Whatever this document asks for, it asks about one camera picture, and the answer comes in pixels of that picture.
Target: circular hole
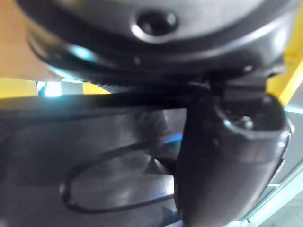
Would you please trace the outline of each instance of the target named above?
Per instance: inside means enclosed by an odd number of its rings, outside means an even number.
[[[138,17],[137,25],[146,34],[166,35],[177,28],[177,18],[172,13],[149,12]]]

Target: yellow metal bar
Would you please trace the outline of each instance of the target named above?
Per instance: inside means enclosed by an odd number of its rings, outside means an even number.
[[[268,80],[267,91],[276,96],[286,106],[303,80],[303,4],[301,4],[294,30],[286,51],[286,74]]]
[[[104,90],[103,88],[100,88],[97,85],[90,83],[83,84],[83,93],[85,95],[109,94],[109,92]]]
[[[37,95],[36,83],[32,80],[0,78],[0,98]]]

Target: round black casing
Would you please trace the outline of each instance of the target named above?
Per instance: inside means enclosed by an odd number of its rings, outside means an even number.
[[[227,79],[268,67],[297,0],[17,0],[34,53],[56,73],[136,87]]]

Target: black cable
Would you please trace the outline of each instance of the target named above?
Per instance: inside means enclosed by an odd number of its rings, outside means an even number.
[[[117,212],[122,210],[128,210],[133,208],[138,208],[146,205],[150,205],[153,203],[157,203],[160,201],[165,201],[174,198],[174,195],[167,195],[160,198],[156,198],[153,200],[145,201],[145,202],[139,202],[136,204],[126,205],[126,206],[120,206],[115,208],[107,208],[107,209],[90,209],[86,208],[84,206],[78,205],[71,197],[71,184],[72,181],[80,175],[82,172],[84,172],[86,169],[92,167],[93,165],[111,160],[113,158],[129,154],[134,151],[147,149],[150,147],[155,147],[157,145],[162,145],[163,143],[166,143],[169,141],[168,136],[160,137],[157,140],[151,140],[151,141],[145,141],[141,143],[135,143],[123,147],[119,147],[113,150],[110,150],[106,153],[102,153],[98,155],[97,157],[84,161],[76,166],[74,166],[70,171],[68,171],[64,177],[64,179],[60,183],[60,196],[62,199],[62,202],[71,210],[78,212],[78,213],[85,213],[85,214],[102,214],[102,213],[108,213],[108,212]]]

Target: wooden surface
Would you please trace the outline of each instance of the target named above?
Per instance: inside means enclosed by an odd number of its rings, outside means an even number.
[[[61,80],[30,51],[24,20],[14,0],[0,0],[0,77]]]

